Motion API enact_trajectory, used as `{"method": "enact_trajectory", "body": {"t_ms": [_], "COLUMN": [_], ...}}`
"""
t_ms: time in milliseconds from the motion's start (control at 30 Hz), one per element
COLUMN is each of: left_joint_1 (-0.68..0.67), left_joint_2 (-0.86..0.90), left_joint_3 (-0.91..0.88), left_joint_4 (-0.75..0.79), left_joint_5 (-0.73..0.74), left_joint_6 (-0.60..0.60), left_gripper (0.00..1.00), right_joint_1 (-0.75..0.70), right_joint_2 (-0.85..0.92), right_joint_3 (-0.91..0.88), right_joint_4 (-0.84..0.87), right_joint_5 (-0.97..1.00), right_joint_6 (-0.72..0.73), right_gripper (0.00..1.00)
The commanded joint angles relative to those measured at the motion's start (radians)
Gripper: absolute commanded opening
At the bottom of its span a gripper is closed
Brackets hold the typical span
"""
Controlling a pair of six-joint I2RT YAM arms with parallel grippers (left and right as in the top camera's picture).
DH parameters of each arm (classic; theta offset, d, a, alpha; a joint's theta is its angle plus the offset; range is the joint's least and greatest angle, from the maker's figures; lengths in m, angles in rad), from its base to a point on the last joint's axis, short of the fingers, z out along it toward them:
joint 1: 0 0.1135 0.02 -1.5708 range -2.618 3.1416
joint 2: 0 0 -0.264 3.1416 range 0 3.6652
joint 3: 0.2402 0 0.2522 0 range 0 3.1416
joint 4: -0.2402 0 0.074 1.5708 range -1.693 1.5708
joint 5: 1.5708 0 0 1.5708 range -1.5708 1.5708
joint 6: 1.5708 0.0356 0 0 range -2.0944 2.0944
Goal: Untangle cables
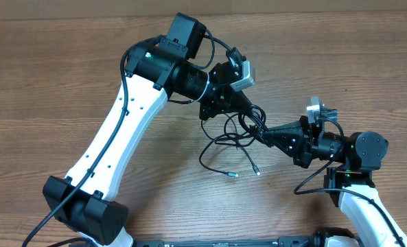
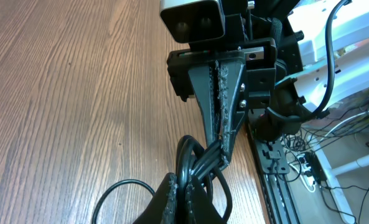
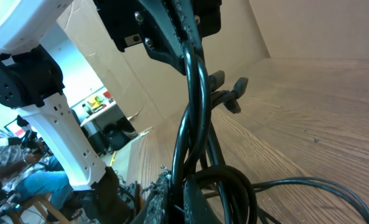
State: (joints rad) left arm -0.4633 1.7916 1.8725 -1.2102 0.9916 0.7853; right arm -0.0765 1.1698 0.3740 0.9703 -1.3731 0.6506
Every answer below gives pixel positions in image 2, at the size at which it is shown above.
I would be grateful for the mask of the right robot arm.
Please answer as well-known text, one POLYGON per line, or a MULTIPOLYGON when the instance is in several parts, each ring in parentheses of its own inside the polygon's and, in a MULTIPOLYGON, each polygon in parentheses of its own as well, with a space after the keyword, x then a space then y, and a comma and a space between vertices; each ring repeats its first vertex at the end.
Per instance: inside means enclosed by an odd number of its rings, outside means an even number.
POLYGON ((338 99, 336 50, 369 38, 369 1, 161 1, 176 42, 167 70, 177 96, 194 97, 207 150, 189 137, 176 163, 230 163, 249 110, 265 111, 259 138, 274 141, 323 116, 338 99))

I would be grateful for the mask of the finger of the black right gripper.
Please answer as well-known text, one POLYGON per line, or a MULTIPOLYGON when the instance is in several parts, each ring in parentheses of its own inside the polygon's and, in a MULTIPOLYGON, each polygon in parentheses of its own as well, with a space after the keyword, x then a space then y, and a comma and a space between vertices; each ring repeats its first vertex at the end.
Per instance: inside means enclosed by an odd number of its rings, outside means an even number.
POLYGON ((234 124, 238 100, 240 98, 240 86, 244 72, 242 61, 221 60, 217 63, 218 100, 220 103, 220 135, 222 137, 222 161, 224 165, 231 162, 235 136, 238 132, 234 124))
POLYGON ((220 116, 216 109, 214 69, 209 64, 192 67, 189 78, 200 108, 207 146, 218 139, 220 116))

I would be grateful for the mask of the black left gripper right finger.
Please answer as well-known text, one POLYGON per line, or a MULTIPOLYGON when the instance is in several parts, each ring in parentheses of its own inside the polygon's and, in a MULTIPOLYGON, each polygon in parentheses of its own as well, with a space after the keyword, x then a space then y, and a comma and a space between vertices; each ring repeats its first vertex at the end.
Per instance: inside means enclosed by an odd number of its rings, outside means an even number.
POLYGON ((208 199, 198 178, 191 178, 185 189, 186 224, 226 224, 208 199))

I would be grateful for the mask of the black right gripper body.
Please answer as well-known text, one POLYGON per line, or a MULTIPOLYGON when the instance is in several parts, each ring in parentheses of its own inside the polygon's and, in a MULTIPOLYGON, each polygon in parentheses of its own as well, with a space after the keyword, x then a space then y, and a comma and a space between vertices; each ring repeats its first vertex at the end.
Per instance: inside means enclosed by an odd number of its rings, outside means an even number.
POLYGON ((251 14, 246 17, 229 15, 226 17, 227 33, 221 39, 190 44, 189 49, 171 52, 167 59, 167 71, 176 95, 186 101, 194 94, 188 75, 190 68, 235 58, 242 53, 246 74, 241 76, 245 84, 245 89, 240 91, 241 98, 247 101, 250 109, 269 106, 276 81, 278 50, 275 40, 269 35, 254 38, 256 32, 252 24, 256 23, 251 14))

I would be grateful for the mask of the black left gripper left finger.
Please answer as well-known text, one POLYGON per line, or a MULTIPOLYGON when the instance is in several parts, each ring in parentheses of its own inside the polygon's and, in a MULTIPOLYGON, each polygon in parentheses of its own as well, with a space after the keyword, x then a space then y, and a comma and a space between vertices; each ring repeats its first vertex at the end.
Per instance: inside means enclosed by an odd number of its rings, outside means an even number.
POLYGON ((177 177, 167 173, 145 211, 134 224, 174 224, 177 209, 177 177))

